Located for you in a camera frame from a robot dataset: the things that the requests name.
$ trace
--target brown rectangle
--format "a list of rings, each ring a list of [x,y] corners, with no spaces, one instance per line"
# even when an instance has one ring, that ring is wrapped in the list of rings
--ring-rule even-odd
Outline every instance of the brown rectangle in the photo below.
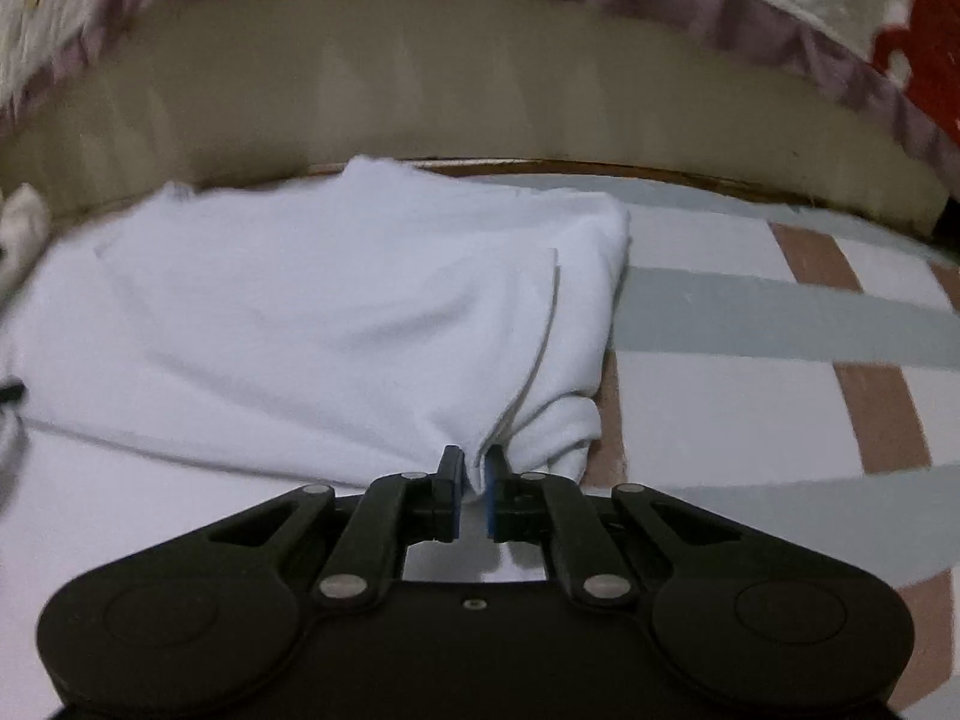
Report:
[[[866,473],[930,465],[923,426],[898,365],[834,362]]]
[[[771,221],[770,229],[800,284],[860,293],[860,282],[832,236]]]
[[[587,469],[581,484],[592,488],[612,488],[627,481],[620,381],[616,370],[616,353],[612,349],[608,349],[604,355],[600,389],[594,400],[600,410],[601,437],[590,446]]]
[[[960,311],[960,268],[948,268],[937,263],[930,263],[934,278],[940,282],[940,287],[947,293],[947,299],[954,311]]]
[[[950,572],[898,590],[913,615],[916,644],[890,699],[896,712],[915,704],[953,673],[953,588]]]

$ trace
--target silver screw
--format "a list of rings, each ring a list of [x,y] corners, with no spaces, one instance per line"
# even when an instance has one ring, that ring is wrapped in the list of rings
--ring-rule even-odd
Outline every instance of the silver screw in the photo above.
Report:
[[[320,592],[328,598],[355,598],[367,589],[367,580],[356,574],[333,574],[320,581]]]
[[[620,598],[630,592],[630,588],[630,581],[616,574],[595,574],[584,582],[584,590],[604,601]]]

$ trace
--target red fabric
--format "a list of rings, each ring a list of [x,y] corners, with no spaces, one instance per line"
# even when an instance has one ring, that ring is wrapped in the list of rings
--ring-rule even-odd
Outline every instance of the red fabric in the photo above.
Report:
[[[897,51],[910,62],[907,98],[960,143],[960,0],[914,0],[908,25],[877,34],[872,66],[886,73]]]

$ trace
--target white blanket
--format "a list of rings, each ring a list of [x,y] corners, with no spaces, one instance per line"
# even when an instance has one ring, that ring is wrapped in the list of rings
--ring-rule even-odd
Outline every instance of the white blanket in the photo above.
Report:
[[[353,160],[337,178],[168,186],[62,241],[6,323],[24,415],[192,463],[363,487],[448,443],[578,479],[627,214]]]

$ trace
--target gray stripe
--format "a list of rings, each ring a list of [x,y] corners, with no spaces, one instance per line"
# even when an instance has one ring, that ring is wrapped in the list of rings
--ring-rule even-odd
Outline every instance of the gray stripe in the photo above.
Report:
[[[898,235],[862,218],[821,208],[796,208],[782,204],[750,203],[713,191],[664,184],[643,178],[614,178],[608,175],[485,175],[473,181],[527,187],[529,189],[570,188],[579,191],[606,191],[623,202],[635,205],[680,208],[687,211],[711,211],[736,217],[765,218],[804,227],[827,235],[850,238],[864,244],[894,248],[926,260],[952,264],[952,258],[934,248]]]
[[[954,677],[903,712],[904,720],[947,720],[960,717],[960,677]]]
[[[914,584],[960,565],[960,466],[793,485],[664,492],[858,565],[893,586]]]
[[[960,317],[752,276],[630,268],[613,347],[960,370]]]

